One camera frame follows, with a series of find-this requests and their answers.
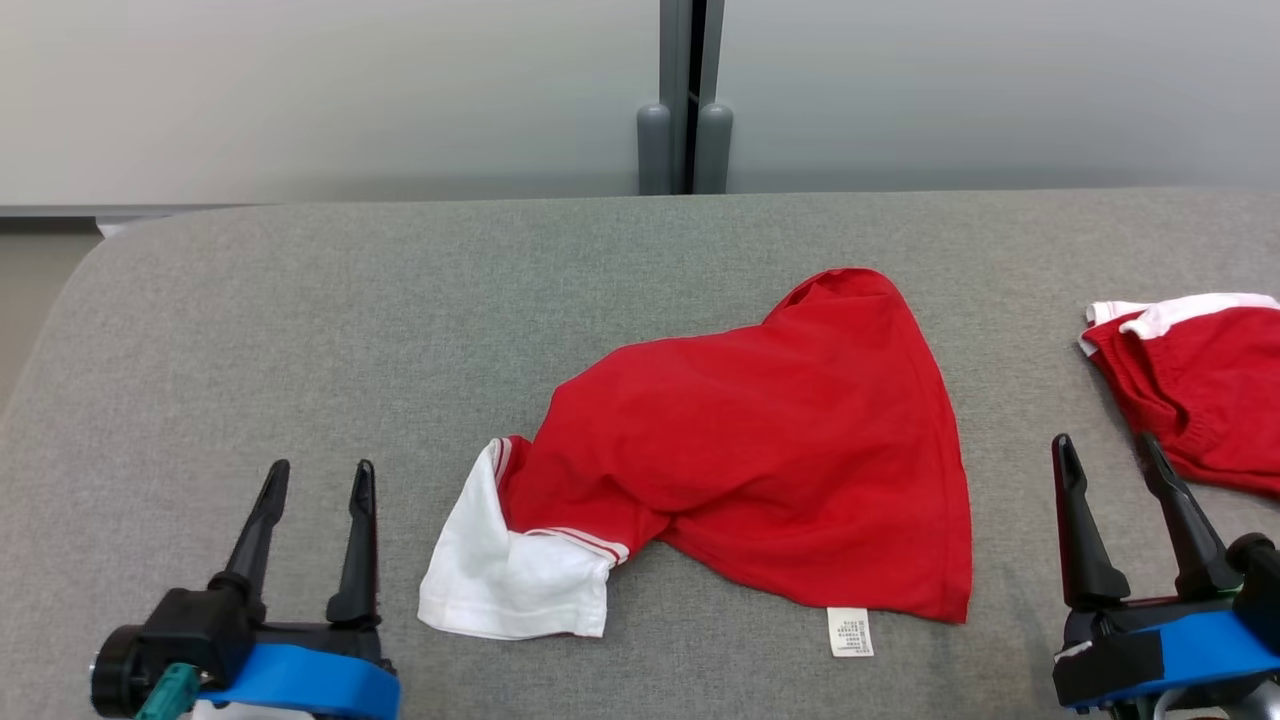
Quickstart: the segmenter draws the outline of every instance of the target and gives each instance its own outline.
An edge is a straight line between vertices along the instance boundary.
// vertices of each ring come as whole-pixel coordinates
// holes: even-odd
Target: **gray fabric surface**
[[[534,433],[556,384],[618,345],[758,322],[840,265],[899,284],[946,377],[973,502],[969,624],[874,612],[876,657],[832,659],[823,610],[660,544],[614,571],[599,641],[503,643],[415,620],[485,441]],[[1055,433],[1075,438],[1134,591],[1171,592],[1175,575],[1074,343],[1082,310],[1277,293],[1276,268],[1280,199],[1165,190],[285,206],[143,224],[77,270],[0,420],[0,716],[91,716],[84,670],[106,633],[220,568],[276,457],[294,474],[270,616],[319,619],[367,456],[403,717],[1059,717]],[[1198,497],[1229,541],[1280,534],[1268,501]]]

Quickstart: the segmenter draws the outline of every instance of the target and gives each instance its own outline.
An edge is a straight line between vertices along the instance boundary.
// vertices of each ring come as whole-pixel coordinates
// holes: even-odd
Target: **floor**
[[[0,218],[0,410],[67,278],[101,241],[91,218]]]

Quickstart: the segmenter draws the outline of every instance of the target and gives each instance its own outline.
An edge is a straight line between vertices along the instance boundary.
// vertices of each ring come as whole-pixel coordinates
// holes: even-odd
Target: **white panel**
[[[728,190],[1280,186],[1275,0],[730,0]]]
[[[645,0],[9,0],[0,206],[636,192]]]

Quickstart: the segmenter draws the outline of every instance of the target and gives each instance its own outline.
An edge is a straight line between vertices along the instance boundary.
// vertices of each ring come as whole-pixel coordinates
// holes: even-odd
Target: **robotic arm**
[[[325,623],[266,621],[262,580],[288,483],[289,464],[278,460],[206,589],[170,589],[146,623],[108,637],[90,671],[99,715],[396,719],[401,685],[378,638],[374,465],[356,466],[347,557]]]
[[[1138,438],[1147,488],[1178,559],[1175,597],[1126,600],[1085,501],[1071,438],[1053,438],[1062,598],[1070,607],[1053,659],[1059,703],[1115,720],[1222,708],[1231,720],[1280,720],[1280,553],[1252,533],[1224,548],[1187,483],[1149,433]]]

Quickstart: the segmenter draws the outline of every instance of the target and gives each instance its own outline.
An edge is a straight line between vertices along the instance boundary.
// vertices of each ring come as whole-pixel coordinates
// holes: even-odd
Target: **blue gripper part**
[[[134,720],[178,720],[178,716],[191,710],[200,692],[200,673],[195,665],[174,662],[165,667],[155,689],[142,703],[142,710]]]
[[[1097,707],[1103,702],[1280,670],[1280,656],[1267,650],[1231,610],[1197,612],[1140,632],[1160,633],[1165,676],[1073,707]]]
[[[230,688],[202,692],[200,700],[396,720],[399,696],[399,680],[365,660],[294,644],[256,644]]]

